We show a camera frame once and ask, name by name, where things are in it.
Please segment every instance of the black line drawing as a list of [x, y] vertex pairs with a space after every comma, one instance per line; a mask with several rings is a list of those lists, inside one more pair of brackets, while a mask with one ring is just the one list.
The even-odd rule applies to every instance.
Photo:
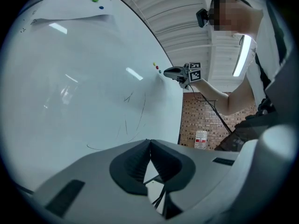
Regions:
[[138, 129], [138, 127], [140, 125], [140, 121], [141, 121], [141, 118], [142, 118], [143, 110], [144, 110], [144, 107], [145, 107], [145, 100], [146, 100], [146, 97], [145, 97], [145, 93], [144, 93], [144, 105], [143, 105], [143, 109], [142, 109], [142, 112], [141, 112], [140, 120], [139, 120], [139, 123], [138, 123], [138, 126], [137, 126], [136, 130]]
[[129, 101], [130, 101], [130, 98], [131, 98], [131, 96], [132, 96], [132, 94], [134, 93], [134, 91], [130, 94], [130, 96], [128, 97], [128, 98], [126, 98], [124, 101], [126, 101], [127, 99], [128, 99], [128, 103], [129, 103]]
[[103, 150], [103, 149], [97, 149], [97, 148], [93, 148], [93, 147], [89, 147], [89, 148], [94, 149], [94, 150]]
[[30, 23], [30, 25], [31, 25], [31, 24], [33, 24], [33, 23], [35, 23], [35, 22], [37, 22], [37, 20], [36, 20], [36, 19], [34, 19], [34, 20], [33, 20], [33, 21]]
[[128, 130], [127, 130], [127, 121], [125, 120], [125, 123], [126, 123], [126, 132], [127, 132], [127, 134], [128, 134]]
[[134, 138], [136, 138], [136, 136], [139, 134], [139, 132], [133, 137], [131, 138], [127, 143], [129, 143], [130, 141], [132, 141]]
[[121, 130], [121, 125], [120, 125], [120, 128], [118, 129], [116, 138], [118, 137], [118, 135], [119, 135], [119, 133], [120, 133], [120, 130]]

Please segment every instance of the head-mounted camera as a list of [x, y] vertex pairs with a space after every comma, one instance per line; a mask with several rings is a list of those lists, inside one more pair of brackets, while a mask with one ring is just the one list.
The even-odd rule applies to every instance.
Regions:
[[196, 13], [197, 22], [198, 22], [199, 27], [203, 28], [204, 26], [207, 25], [207, 22], [209, 21], [208, 16], [209, 16], [208, 11], [206, 11], [204, 8], [199, 10]]

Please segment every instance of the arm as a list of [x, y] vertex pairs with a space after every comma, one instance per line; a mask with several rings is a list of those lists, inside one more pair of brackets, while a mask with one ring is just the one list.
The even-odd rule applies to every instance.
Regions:
[[217, 99], [216, 109], [224, 115], [236, 113], [254, 102], [247, 76], [230, 95], [218, 91], [205, 80], [199, 80], [191, 83], [191, 85], [195, 86], [208, 100]]

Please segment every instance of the white shirt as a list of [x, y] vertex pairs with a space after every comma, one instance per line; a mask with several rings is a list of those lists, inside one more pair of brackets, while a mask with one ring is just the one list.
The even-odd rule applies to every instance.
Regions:
[[[275, 13], [275, 17], [278, 21], [279, 27], [283, 30], [284, 33], [284, 41], [287, 47], [287, 54], [290, 53], [293, 47], [292, 37], [288, 29], [286, 28], [285, 23], [283, 22], [280, 15]], [[277, 71], [281, 68], [279, 65], [279, 55], [276, 44], [276, 39], [274, 36], [274, 29], [271, 22], [271, 19], [268, 14], [267, 7], [263, 9], [263, 18], [257, 33], [256, 42], [252, 40], [252, 44], [250, 46], [250, 50], [248, 53], [247, 59], [251, 59], [252, 62], [248, 66], [246, 71], [247, 79], [250, 83], [255, 102], [256, 108], [262, 102], [262, 99], [266, 98], [265, 93], [263, 91], [263, 83], [260, 78], [261, 72], [258, 65], [255, 62], [255, 54], [257, 53], [259, 62], [266, 73], [269, 80], [272, 80], [277, 73]]]

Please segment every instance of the white container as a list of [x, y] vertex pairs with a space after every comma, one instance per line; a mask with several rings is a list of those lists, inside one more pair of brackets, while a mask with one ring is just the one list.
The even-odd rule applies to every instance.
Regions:
[[195, 135], [194, 147], [199, 149], [206, 149], [207, 147], [207, 131], [198, 130]]

